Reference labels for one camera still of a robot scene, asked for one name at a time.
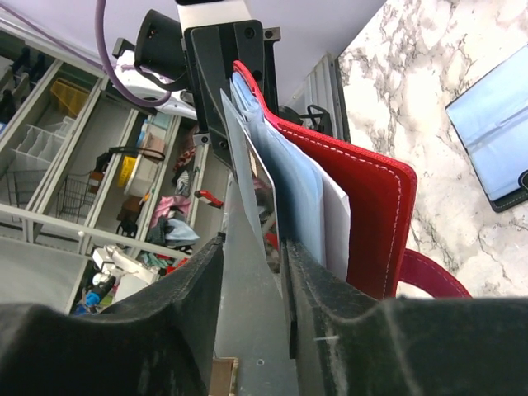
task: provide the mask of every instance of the light blue paper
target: light blue paper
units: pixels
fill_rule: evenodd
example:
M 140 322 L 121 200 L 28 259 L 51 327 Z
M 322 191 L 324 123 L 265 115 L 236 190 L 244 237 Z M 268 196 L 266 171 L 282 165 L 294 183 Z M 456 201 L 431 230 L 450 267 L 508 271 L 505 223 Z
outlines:
M 489 200 L 519 189 L 528 170 L 528 47 L 447 107 Z
M 220 92 L 224 114 L 228 127 L 229 147 L 231 148 L 231 157 L 233 159 L 233 168 L 238 179 L 240 195 L 244 205 L 244 212 L 247 221 L 251 225 L 253 233 L 257 238 L 257 243 L 261 249 L 262 257 L 266 257 L 264 241 L 260 220 L 258 217 L 257 197 L 255 196 L 255 187 L 251 173 L 251 165 L 248 157 L 248 147 L 244 135 L 244 129 L 247 128 L 233 103 L 225 95 L 224 91 Z
M 238 73 L 233 74 L 231 93 L 275 183 L 280 230 L 298 239 L 317 262 L 326 266 L 320 173 L 306 154 L 264 120 L 260 104 Z

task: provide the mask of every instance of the white ceiling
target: white ceiling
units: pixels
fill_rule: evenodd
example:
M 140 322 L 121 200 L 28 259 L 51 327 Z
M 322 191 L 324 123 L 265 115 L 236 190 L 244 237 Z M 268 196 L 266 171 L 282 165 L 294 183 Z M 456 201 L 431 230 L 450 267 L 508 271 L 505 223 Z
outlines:
M 95 0 L 2 2 L 56 37 L 97 53 Z M 276 73 L 280 102 L 286 103 L 324 54 L 338 56 L 385 0 L 247 0 L 247 3 L 252 16 L 264 27 L 281 28 L 282 40 L 275 47 Z M 141 22 L 151 8 L 177 19 L 174 0 L 108 0 L 105 28 L 109 49 L 118 37 L 135 42 Z

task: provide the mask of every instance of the white marble surface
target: white marble surface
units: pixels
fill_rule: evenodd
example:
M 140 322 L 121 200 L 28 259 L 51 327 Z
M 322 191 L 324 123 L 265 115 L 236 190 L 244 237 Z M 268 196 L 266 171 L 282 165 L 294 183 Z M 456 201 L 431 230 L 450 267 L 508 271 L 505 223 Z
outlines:
M 388 0 L 341 57 L 354 144 L 418 175 L 408 246 L 474 296 L 528 295 L 528 203 L 489 206 L 445 107 L 528 42 L 527 0 Z

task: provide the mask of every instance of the yellow container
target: yellow container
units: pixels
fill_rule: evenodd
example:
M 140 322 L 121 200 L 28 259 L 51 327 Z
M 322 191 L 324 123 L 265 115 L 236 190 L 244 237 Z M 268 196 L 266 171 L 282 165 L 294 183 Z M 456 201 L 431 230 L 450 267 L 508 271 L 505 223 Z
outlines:
M 84 107 L 90 91 L 63 78 L 57 78 L 51 93 L 59 102 L 59 110 L 68 117 L 76 118 Z
M 135 166 L 134 157 L 125 156 L 123 158 L 123 163 L 121 164 L 121 173 L 119 175 L 119 180 L 117 181 L 118 187 L 126 186 L 126 183 L 129 182 L 130 175 L 132 174 L 132 171 L 134 170 L 134 166 Z

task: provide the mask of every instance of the red leather folder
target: red leather folder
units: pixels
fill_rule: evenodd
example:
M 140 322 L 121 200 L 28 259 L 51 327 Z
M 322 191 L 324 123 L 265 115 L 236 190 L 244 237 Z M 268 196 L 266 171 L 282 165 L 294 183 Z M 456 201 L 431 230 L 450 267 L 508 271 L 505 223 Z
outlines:
M 405 248 L 417 177 L 408 165 L 282 120 L 272 114 L 250 71 L 234 62 L 261 103 L 266 119 L 289 141 L 317 161 L 348 194 L 351 206 L 346 281 L 376 298 L 394 296 L 399 281 L 433 297 L 467 297 L 468 291 L 446 270 Z

